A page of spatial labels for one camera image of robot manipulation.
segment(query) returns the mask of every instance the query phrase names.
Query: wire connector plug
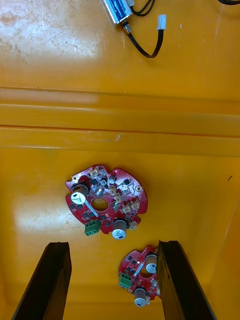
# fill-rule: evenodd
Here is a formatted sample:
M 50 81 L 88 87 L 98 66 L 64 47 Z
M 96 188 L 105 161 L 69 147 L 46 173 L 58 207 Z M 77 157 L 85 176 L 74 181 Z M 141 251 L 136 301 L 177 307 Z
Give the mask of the wire connector plug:
M 157 30 L 166 30 L 167 29 L 167 15 L 160 14 L 157 17 Z
M 135 5 L 134 0 L 126 0 L 127 4 L 129 5 L 129 7 L 132 7 Z

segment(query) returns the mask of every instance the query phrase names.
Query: silver metal cylinder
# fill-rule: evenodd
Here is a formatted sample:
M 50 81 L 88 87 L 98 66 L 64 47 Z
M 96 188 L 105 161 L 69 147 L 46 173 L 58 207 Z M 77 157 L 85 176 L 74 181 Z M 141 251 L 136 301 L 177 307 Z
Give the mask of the silver metal cylinder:
M 88 194 L 89 190 L 85 185 L 77 185 L 71 194 L 71 201 L 76 205 L 83 205 Z
M 115 239 L 124 239 L 127 235 L 127 223 L 123 220 L 116 220 L 113 224 L 112 236 Z
M 157 256 L 155 254 L 146 257 L 146 270 L 150 274 L 155 274 L 157 270 Z
M 138 288 L 134 292 L 134 303 L 137 307 L 145 307 L 147 304 L 146 291 L 142 288 Z

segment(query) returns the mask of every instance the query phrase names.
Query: round circuit board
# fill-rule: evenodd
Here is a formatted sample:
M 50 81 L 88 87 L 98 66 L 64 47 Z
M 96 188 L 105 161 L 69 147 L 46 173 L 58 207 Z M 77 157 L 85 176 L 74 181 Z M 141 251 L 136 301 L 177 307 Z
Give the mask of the round circuit board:
M 158 248 L 148 245 L 143 252 L 129 253 L 120 264 L 118 284 L 134 295 L 137 307 L 149 305 L 156 296 L 161 298 L 156 272 L 157 252 Z
M 87 236 L 101 230 L 124 239 L 127 229 L 134 230 L 141 222 L 138 214 L 145 214 L 148 208 L 143 186 L 120 168 L 108 172 L 103 165 L 93 165 L 72 176 L 66 186 L 71 192 L 66 203 L 85 225 Z M 99 200 L 105 203 L 103 207 L 96 206 Z

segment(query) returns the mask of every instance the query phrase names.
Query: electrolytic capacitor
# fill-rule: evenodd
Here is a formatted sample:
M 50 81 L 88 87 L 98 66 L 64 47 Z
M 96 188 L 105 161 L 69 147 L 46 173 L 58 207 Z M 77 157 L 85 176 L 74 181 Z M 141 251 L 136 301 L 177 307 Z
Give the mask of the electrolytic capacitor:
M 157 270 L 157 256 L 150 254 L 146 257 L 146 270 L 150 274 L 155 274 Z
M 127 223 L 123 220 L 116 220 L 113 223 L 112 236 L 115 239 L 124 239 L 127 235 Z
M 88 194 L 89 189 L 85 185 L 79 184 L 71 194 L 71 201 L 76 205 L 83 205 L 87 199 Z
M 137 307 L 145 307 L 147 304 L 146 291 L 143 288 L 137 288 L 134 292 L 134 303 Z

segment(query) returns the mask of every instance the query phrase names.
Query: yellow plastic surface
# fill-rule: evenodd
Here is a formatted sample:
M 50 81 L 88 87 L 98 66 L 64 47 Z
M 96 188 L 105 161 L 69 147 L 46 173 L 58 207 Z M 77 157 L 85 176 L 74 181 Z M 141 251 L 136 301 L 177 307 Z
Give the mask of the yellow plastic surface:
M 146 1 L 139 0 L 139 8 Z M 0 0 L 0 320 L 49 242 L 68 241 L 64 320 L 164 319 L 118 287 L 132 250 L 178 240 L 218 320 L 240 311 L 240 6 L 161 0 L 132 17 L 142 57 L 101 0 Z M 116 241 L 86 237 L 66 180 L 93 164 L 144 185 L 148 211 Z

